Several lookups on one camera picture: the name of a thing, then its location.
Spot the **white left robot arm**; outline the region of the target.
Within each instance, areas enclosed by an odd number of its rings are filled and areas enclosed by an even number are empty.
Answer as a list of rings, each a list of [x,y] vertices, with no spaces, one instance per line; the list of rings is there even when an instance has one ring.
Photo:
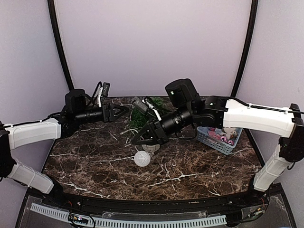
[[[127,114],[127,107],[102,101],[98,107],[88,106],[93,99],[84,89],[74,89],[65,95],[61,112],[50,114],[46,119],[18,124],[0,125],[0,176],[10,178],[28,188],[48,195],[57,207],[67,203],[62,186],[53,178],[34,170],[18,160],[11,152],[20,147],[71,137],[83,124],[112,123]]]

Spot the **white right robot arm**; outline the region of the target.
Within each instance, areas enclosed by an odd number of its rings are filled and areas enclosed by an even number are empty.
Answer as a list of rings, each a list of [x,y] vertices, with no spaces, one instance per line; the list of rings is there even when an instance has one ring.
[[[254,176],[249,191],[242,196],[253,206],[270,185],[293,163],[304,158],[304,121],[297,104],[270,107],[243,102],[235,97],[208,96],[201,98],[193,82],[177,79],[165,90],[175,108],[160,118],[147,122],[133,137],[133,145],[163,145],[169,135],[188,125],[212,128],[243,128],[279,136],[270,159]]]

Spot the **clear string light garland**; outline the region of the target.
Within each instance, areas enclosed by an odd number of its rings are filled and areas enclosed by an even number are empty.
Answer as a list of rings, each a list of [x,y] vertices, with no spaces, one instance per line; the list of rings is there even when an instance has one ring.
[[[126,145],[131,144],[131,140],[141,129],[142,128],[140,128],[139,130],[129,129],[126,126],[125,129],[122,132],[120,132],[120,135],[130,134],[130,136],[128,136],[125,144]],[[136,153],[133,156],[133,160],[137,166],[145,167],[149,163],[151,163],[151,161],[153,161],[155,153],[151,154],[151,153],[144,151],[142,148],[142,145],[135,145],[134,147],[135,147]]]

